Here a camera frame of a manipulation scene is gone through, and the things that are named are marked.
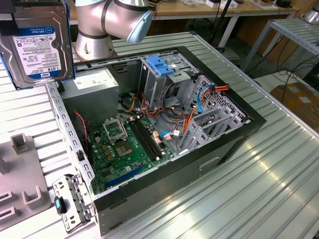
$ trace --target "cardboard box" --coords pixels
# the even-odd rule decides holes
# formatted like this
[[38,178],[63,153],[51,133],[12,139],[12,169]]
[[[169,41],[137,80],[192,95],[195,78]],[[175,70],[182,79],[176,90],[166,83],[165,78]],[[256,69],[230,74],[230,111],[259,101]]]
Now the cardboard box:
[[[270,94],[280,101],[284,87],[285,85],[280,85]],[[283,104],[316,132],[319,132],[319,96],[310,91],[308,87],[302,83],[288,84]]]
[[273,1],[271,1],[271,0],[253,0],[253,1],[260,6],[272,6],[273,5]]

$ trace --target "red cable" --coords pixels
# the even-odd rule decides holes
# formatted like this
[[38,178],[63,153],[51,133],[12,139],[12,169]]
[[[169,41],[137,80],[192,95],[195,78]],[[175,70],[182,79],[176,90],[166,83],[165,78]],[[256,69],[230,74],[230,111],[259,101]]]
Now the red cable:
[[82,118],[82,116],[77,113],[77,112],[74,112],[78,117],[80,117],[82,123],[83,123],[83,127],[84,127],[84,132],[85,132],[85,142],[86,142],[86,155],[88,154],[88,147],[89,147],[89,140],[88,140],[88,133],[86,131],[86,125],[85,125],[85,121],[84,119]]

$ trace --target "aluminum extrusion table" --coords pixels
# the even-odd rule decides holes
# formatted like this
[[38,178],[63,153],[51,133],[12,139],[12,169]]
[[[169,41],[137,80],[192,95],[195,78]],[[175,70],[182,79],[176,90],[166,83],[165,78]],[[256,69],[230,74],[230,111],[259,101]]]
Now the aluminum extrusion table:
[[297,57],[297,60],[293,64],[291,69],[293,69],[293,67],[296,66],[297,62],[300,60],[300,58],[304,55],[306,51],[311,52],[313,55],[319,55],[319,26],[311,25],[299,18],[289,20],[270,20],[268,21],[264,30],[258,37],[255,45],[249,52],[242,66],[243,71],[246,71],[246,69],[248,68],[252,58],[258,51],[260,45],[263,43],[270,29],[274,29],[278,33],[268,45],[267,49],[263,53],[263,56],[265,56],[269,51],[271,51],[271,49],[275,46],[276,42],[282,35],[304,48],[304,50],[301,51],[301,53]]
[[[225,164],[103,238],[312,238],[319,230],[319,135],[199,36],[113,42],[119,55],[186,46],[266,120]],[[0,65],[0,142],[32,135],[45,181],[73,173],[44,87],[15,91]],[[67,235],[52,206],[0,232],[2,239],[99,238],[94,222]]]

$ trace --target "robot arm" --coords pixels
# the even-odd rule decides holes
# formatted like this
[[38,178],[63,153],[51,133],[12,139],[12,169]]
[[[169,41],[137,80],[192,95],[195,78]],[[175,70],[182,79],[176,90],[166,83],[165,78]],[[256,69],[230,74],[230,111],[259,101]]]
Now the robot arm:
[[79,34],[76,52],[82,60],[114,55],[110,35],[139,43],[152,14],[146,0],[76,0]]

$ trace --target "sticker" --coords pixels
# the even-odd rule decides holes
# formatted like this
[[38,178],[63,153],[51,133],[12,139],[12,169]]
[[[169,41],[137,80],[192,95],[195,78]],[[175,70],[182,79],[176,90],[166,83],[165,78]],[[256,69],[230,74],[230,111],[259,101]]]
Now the sticker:
[[304,103],[311,103],[311,100],[309,100],[307,97],[299,97],[299,99]]
[[173,134],[174,134],[175,136],[179,136],[179,131],[178,131],[178,130],[174,130],[174,131],[173,131]]
[[106,69],[90,75],[77,77],[74,80],[74,83],[79,90],[101,84],[104,84],[107,87],[113,87],[117,85],[109,70]]
[[13,36],[26,75],[33,79],[56,77],[61,71],[55,30],[51,26],[20,28]]
[[289,86],[288,88],[289,88],[289,90],[291,90],[291,91],[294,92],[294,93],[300,92],[300,90],[299,90],[297,87]]

